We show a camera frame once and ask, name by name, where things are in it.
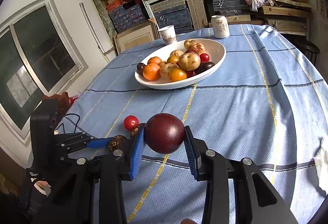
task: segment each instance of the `black stool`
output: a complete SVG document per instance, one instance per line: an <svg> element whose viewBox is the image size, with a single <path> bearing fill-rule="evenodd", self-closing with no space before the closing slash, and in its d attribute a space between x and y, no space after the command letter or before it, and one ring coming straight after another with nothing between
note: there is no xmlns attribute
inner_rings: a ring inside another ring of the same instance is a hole
<svg viewBox="0 0 328 224"><path fill-rule="evenodd" d="M312 62L312 64L315 66L317 55L320 53L320 49L315 44L306 40L306 37L302 35L283 34L283 36L295 47L297 47L298 50L300 50L304 54L304 56L306 56L309 61Z"/></svg>

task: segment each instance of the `metal screw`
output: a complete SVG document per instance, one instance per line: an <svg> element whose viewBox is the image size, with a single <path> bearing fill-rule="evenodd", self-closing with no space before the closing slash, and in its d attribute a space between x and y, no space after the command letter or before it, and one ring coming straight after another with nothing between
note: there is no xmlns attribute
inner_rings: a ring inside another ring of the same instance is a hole
<svg viewBox="0 0 328 224"><path fill-rule="evenodd" d="M116 150L113 152L113 154L114 154L115 156L121 156L121 155L123 155L123 151L122 151L121 149L116 149Z"/></svg>
<svg viewBox="0 0 328 224"><path fill-rule="evenodd" d="M243 163L244 163L245 165L250 165L250 164L252 163L252 161L251 161L249 158L244 158L244 159L243 159Z"/></svg>
<svg viewBox="0 0 328 224"><path fill-rule="evenodd" d="M79 165L83 165L87 160L84 157L80 157L76 162Z"/></svg>
<svg viewBox="0 0 328 224"><path fill-rule="evenodd" d="M215 152L213 150L206 150L205 154L207 156L215 156Z"/></svg>

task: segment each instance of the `paper cup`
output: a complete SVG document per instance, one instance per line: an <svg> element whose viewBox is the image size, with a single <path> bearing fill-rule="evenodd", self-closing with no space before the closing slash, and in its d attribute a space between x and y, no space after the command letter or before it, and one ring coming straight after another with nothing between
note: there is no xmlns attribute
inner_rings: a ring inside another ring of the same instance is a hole
<svg viewBox="0 0 328 224"><path fill-rule="evenodd" d="M174 25L165 26L158 30L160 36L163 38L166 45L176 42L177 36L175 35Z"/></svg>

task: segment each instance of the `white plate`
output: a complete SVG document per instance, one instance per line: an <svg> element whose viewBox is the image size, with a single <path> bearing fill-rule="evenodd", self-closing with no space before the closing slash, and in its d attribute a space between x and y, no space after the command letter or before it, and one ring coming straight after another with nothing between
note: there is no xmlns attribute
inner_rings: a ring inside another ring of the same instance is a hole
<svg viewBox="0 0 328 224"><path fill-rule="evenodd" d="M159 79L157 79L155 81L149 81L149 80L145 79L143 76L141 76L140 74L138 74L136 71L134 73L136 80L140 84L148 86L150 88L166 90L166 89L176 89L176 88L185 87L185 86L197 83L197 82L205 79L206 77L209 77L213 72L215 72L221 66L222 62L224 61L225 56L226 56L225 47L222 44L220 44L219 42L216 42L211 39L195 38L194 40L197 43L202 43L204 45L205 53L207 53L210 56L210 61L215 63L215 65L212 68L210 68L207 71L204 71L198 75L192 76L190 78L187 78L187 79L184 79L181 81L172 82L172 83L167 82L167 80L163 79L162 77L160 77ZM146 57L141 62L144 64L147 64L148 60L152 57L159 57L163 61L166 61L169 58L169 56L173 50L180 49L183 52L186 51L186 49L183 46L183 43L184 43L184 40L175 42L175 43L165 46L165 47L162 47L162 48L156 50L155 52L151 53L148 57Z"/></svg>

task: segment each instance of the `table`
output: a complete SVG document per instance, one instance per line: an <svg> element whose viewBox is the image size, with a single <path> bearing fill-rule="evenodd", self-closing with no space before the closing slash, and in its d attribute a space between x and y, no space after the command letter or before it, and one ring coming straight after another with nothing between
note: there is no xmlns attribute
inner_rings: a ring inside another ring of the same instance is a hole
<svg viewBox="0 0 328 224"><path fill-rule="evenodd" d="M129 136L123 128L127 115L146 122L157 113L173 114L225 158L251 158L298 222L307 223L326 196L318 186L313 157L328 132L327 83L274 28L229 25L229 29L230 37L221 40L212 28L177 37L178 41L210 38L226 47L223 64L205 80L178 90L139 85L134 79L136 64L164 46L159 39L116 57L69 112L81 116L80 131L99 138ZM75 121L74 116L63 119L66 132L73 132ZM70 157L93 158L106 151L84 149ZM234 223L232 181L229 187ZM169 156L146 146L137 178L123 182L126 215L131 223L140 224L173 224L186 217L201 223L205 190L206 183L196 182L190 173L184 145Z"/></svg>

